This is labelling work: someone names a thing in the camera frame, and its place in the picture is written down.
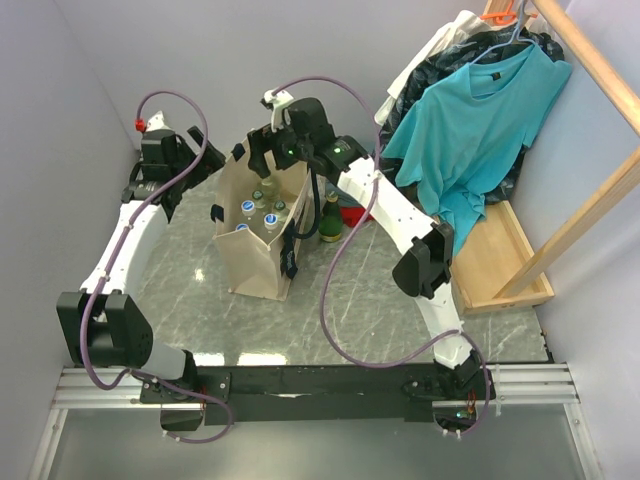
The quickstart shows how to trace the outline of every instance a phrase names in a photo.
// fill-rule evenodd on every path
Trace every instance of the wooden tray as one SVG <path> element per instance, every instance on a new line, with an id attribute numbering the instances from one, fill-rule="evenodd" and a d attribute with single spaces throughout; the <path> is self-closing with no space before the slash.
<path id="1" fill-rule="evenodd" d="M 553 289 L 544 273 L 519 294 L 494 298 L 533 256 L 533 249 L 509 202 L 488 206 L 486 214 L 486 221 L 473 227 L 451 267 L 459 313 L 539 305 L 553 298 Z"/>

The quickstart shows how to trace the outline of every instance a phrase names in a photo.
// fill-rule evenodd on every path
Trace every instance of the bag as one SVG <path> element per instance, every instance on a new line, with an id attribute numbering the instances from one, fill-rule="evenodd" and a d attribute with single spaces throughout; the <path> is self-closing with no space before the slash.
<path id="1" fill-rule="evenodd" d="M 300 232 L 304 228 L 300 225 L 306 225 L 308 213 L 313 210 L 313 201 L 309 198 L 311 177 L 304 162 L 287 170 L 276 170 L 271 152 L 265 157 L 271 175 L 280 184 L 280 198 L 290 208 L 284 226 L 274 233 L 269 245 L 249 229 L 235 229 L 245 222 L 240 205 L 251 198 L 260 181 L 249 169 L 249 142 L 245 139 L 227 158 L 218 179 L 216 204 L 211 209 L 211 218 L 216 224 L 213 239 L 225 264 L 229 292 L 285 300 L 297 272 L 296 255 L 301 242 L 288 232 L 291 228 Z"/>

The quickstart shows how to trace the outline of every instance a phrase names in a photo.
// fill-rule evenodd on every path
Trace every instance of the white bottle cap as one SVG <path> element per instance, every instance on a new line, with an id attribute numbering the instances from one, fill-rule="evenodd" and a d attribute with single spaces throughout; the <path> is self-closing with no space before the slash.
<path id="1" fill-rule="evenodd" d="M 273 213 L 264 216 L 264 226 L 267 230 L 275 230 L 278 228 L 278 217 Z"/>
<path id="2" fill-rule="evenodd" d="M 245 217 L 250 217 L 256 213 L 256 205 L 251 200 L 242 202 L 242 213 Z"/>

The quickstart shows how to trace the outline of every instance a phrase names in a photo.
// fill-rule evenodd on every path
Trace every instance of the marble surface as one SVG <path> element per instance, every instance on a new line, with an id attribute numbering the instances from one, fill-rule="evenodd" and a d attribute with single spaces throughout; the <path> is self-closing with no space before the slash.
<path id="1" fill-rule="evenodd" d="M 199 364 L 345 363 L 318 319 L 320 287 L 339 244 L 317 235 L 302 243 L 286 301 L 228 293 L 209 218 L 217 176 L 185 193 L 154 248 L 137 303 L 163 342 L 194 352 Z M 340 345 L 366 361 L 405 356 L 430 337 L 415 302 L 395 285 L 399 253 L 375 222 L 356 235 L 329 288 L 328 321 Z M 493 362 L 547 361 L 532 308 L 464 318 L 465 330 Z M 430 361 L 424 353 L 415 361 Z"/>

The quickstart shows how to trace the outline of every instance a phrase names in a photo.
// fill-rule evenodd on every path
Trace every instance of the teal t-shirt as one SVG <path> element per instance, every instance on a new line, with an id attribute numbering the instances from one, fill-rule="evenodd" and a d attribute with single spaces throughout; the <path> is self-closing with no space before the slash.
<path id="1" fill-rule="evenodd" d="M 427 88 L 400 123 L 384 156 L 404 159 L 396 185 L 418 182 L 425 211 L 453 226 L 454 254 L 570 74 L 571 65 L 532 45 L 498 63 L 465 65 Z"/>

